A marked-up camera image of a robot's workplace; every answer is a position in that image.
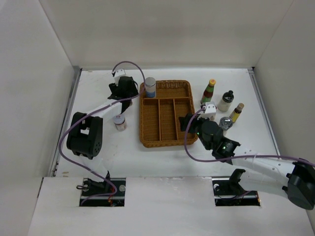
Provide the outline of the grey cap blue label jar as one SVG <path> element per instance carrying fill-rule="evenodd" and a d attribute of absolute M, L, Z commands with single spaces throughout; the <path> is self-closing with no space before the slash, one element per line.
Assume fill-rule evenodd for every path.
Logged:
<path fill-rule="evenodd" d="M 145 79 L 145 93 L 147 98 L 156 97 L 156 80 L 153 77 L 147 77 Z"/>

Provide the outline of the red label white lid jar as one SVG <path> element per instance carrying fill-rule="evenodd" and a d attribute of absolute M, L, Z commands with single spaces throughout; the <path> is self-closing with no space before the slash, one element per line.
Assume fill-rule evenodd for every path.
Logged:
<path fill-rule="evenodd" d="M 126 128 L 126 118 L 124 114 L 119 114 L 113 117 L 113 122 L 118 131 L 124 131 Z"/>

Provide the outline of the yellow cap chili sauce bottle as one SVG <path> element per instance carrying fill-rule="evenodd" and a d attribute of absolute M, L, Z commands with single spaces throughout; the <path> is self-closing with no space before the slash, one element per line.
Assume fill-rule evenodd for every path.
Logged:
<path fill-rule="evenodd" d="M 214 88 L 215 88 L 215 84 L 216 84 L 216 80 L 215 79 L 211 79 L 207 85 L 207 87 L 205 88 L 202 98 L 200 100 L 201 104 L 204 104 L 206 102 L 211 102 L 212 97 L 213 97 L 213 93 L 214 93 Z"/>

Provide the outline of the silver cap glass shaker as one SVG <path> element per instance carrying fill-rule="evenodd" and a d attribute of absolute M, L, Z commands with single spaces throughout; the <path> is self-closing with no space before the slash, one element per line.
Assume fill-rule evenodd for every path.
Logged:
<path fill-rule="evenodd" d="M 230 117 L 222 117 L 219 122 L 219 127 L 223 130 L 225 136 L 227 131 L 233 126 L 233 121 Z"/>

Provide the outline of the black cap white powder bottle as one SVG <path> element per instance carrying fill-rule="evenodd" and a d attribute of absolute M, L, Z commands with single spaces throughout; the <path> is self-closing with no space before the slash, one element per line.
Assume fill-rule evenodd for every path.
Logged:
<path fill-rule="evenodd" d="M 232 90 L 229 90 L 227 92 L 225 92 L 220 100 L 220 102 L 218 103 L 218 109 L 221 112 L 227 112 L 228 109 L 231 106 L 231 103 L 234 100 L 234 94 Z"/>

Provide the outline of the small yellow oil bottle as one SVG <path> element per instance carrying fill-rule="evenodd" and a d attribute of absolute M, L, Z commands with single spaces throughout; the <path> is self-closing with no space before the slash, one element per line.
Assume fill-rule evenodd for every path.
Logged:
<path fill-rule="evenodd" d="M 244 108 L 244 104 L 243 103 L 239 103 L 237 105 L 237 107 L 232 111 L 232 113 L 230 114 L 229 118 L 232 120 L 233 123 L 236 122 L 236 120 L 240 116 L 243 108 Z"/>

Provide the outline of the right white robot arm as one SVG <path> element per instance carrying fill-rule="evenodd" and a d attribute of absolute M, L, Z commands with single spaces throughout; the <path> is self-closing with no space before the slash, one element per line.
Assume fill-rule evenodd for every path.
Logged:
<path fill-rule="evenodd" d="M 187 114 L 179 122 L 181 131 L 196 134 L 204 148 L 211 151 L 213 158 L 203 159 L 203 163 L 236 166 L 228 182 L 231 193 L 261 191 L 282 196 L 302 209 L 314 209 L 314 163 L 303 158 L 258 154 L 225 137 L 216 122 L 198 114 Z"/>

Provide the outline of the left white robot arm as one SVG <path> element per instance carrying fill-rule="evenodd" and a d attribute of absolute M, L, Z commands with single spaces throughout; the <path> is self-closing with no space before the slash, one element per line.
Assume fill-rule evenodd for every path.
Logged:
<path fill-rule="evenodd" d="M 105 103 L 92 111 L 76 112 L 71 126 L 59 142 L 59 153 L 66 161 L 79 166 L 96 177 L 94 191 L 105 196 L 110 192 L 109 180 L 101 160 L 97 158 L 102 148 L 103 123 L 121 116 L 130 107 L 132 99 L 139 96 L 138 85 L 130 76 L 119 76 L 109 85 L 111 95 Z"/>

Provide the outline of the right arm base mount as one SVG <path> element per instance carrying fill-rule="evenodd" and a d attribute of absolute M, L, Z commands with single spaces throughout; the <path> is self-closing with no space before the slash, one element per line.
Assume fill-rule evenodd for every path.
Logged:
<path fill-rule="evenodd" d="M 257 191 L 246 191 L 239 184 L 244 169 L 236 169 L 229 177 L 213 177 L 214 201 L 217 207 L 260 206 Z"/>

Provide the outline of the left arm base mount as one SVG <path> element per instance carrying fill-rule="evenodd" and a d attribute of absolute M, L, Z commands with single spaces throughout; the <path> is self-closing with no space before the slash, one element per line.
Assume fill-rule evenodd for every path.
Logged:
<path fill-rule="evenodd" d="M 106 175 L 112 185 L 106 181 L 94 181 L 85 178 L 83 183 L 76 186 L 81 191 L 80 207 L 124 207 L 126 193 L 125 178 L 111 178 L 109 172 Z"/>

